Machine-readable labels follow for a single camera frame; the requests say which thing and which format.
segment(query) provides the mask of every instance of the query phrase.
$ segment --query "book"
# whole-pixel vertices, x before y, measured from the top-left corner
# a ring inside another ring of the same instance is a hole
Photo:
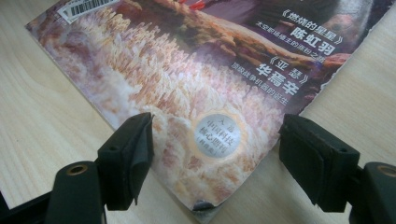
[[[26,25],[117,129],[150,112],[152,170],[202,222],[394,0],[74,0]]]

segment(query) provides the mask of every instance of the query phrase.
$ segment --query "circular seal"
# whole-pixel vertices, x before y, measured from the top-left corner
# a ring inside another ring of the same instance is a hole
[[[194,131],[194,140],[206,156],[221,159],[233,154],[238,148],[241,130],[232,118],[212,114],[199,121]]]

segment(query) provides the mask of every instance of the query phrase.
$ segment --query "wooden table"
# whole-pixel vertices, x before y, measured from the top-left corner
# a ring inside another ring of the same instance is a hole
[[[0,190],[10,207],[51,190],[56,172],[92,161],[113,133],[23,25],[57,0],[0,1]],[[396,164],[396,7],[303,113],[368,161]],[[347,223],[313,206],[274,149],[213,223]],[[148,174],[139,205],[108,223],[195,223]]]

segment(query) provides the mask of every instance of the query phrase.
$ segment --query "barcode sticker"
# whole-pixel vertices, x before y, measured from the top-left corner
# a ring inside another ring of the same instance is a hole
[[[67,15],[67,6],[61,7],[58,10],[59,15],[61,15],[62,18],[64,18],[65,21],[67,21],[67,23],[71,24],[73,23],[73,21],[75,21],[78,17],[75,17],[74,19],[69,18],[69,16]]]
[[[73,0],[67,3],[67,15],[69,19],[77,18],[88,12],[92,12],[101,7],[106,7],[117,3],[120,0]]]

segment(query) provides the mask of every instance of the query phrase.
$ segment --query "magazine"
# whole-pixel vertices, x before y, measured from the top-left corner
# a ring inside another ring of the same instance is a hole
[[[62,0],[26,25],[117,129],[150,112],[152,170],[207,222],[394,0]]]

